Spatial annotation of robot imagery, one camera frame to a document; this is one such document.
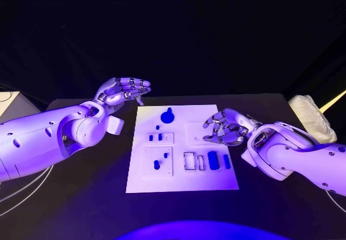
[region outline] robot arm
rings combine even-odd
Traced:
[[[105,133],[118,135],[124,121],[111,116],[124,101],[137,99],[150,82],[111,78],[92,101],[0,124],[0,182],[30,175],[98,144]]]
[[[212,122],[212,136],[205,136],[203,140],[236,146],[246,137],[241,157],[269,177],[282,181],[298,172],[321,189],[346,196],[344,145],[320,144],[298,128],[282,122],[262,125],[229,108],[206,120],[203,127]],[[220,128],[225,135],[218,136]]]

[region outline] white board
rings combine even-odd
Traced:
[[[161,122],[167,108],[174,115],[171,123]],[[239,189],[228,147],[203,141],[213,126],[210,124],[205,129],[202,125],[216,112],[216,105],[138,106],[127,193]],[[209,165],[207,153],[212,151],[218,156],[218,170]],[[229,169],[223,155],[229,159]]]

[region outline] dark table surface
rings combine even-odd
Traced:
[[[47,109],[83,101],[58,99]],[[303,128],[280,94],[147,97],[144,103],[216,104],[219,110],[233,108],[264,123],[282,121]],[[107,133],[98,145],[53,166],[37,192],[0,218],[0,239],[108,240],[145,226],[181,220],[228,222],[293,239],[346,238],[346,214],[326,192],[298,173],[284,181],[269,178],[241,159],[245,144],[229,148],[239,190],[125,194],[137,103],[127,102],[115,116],[124,119],[121,135]],[[36,176],[4,182],[0,197]],[[1,202],[0,212],[33,189]],[[346,206],[344,197],[333,196]]]

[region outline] white cable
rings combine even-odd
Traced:
[[[32,191],[32,193],[29,194],[29,196],[19,202],[17,205],[14,205],[6,212],[3,212],[3,213],[0,214],[0,217],[1,217],[7,212],[10,212],[10,211],[26,201],[26,199],[34,194],[34,192],[37,191],[37,189],[40,188],[43,182],[45,182],[46,179],[47,179],[47,176],[49,176],[49,173],[50,173],[50,171],[52,171],[52,169],[53,169],[53,166],[50,167],[49,172],[47,172],[46,176],[45,176],[45,178],[43,178],[39,186],[37,186],[36,189]]]
[[[4,197],[0,202],[3,202],[6,199],[8,199],[10,197],[13,197],[17,193],[20,193],[37,180],[39,178],[43,176],[43,174],[47,172],[50,167],[46,168],[46,170],[43,171],[43,173],[33,179],[33,181],[24,186],[21,187],[13,194],[10,194],[7,197]]]
[[[327,190],[326,190],[326,194],[329,195],[329,197],[330,197],[333,203],[336,204],[336,206],[346,212],[346,210],[343,209],[343,207],[337,204],[336,200],[331,198],[330,193],[329,193]]]

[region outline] robotic hand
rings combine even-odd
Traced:
[[[0,124],[0,182],[30,175],[98,144],[105,133],[118,135],[124,121],[111,116],[150,91],[150,82],[112,77],[94,100]]]
[[[212,135],[203,140],[236,146],[248,138],[241,158],[274,179],[282,181],[298,172],[324,190],[346,196],[346,146],[320,144],[294,126],[275,122],[262,124],[226,108],[203,124],[215,123]]]

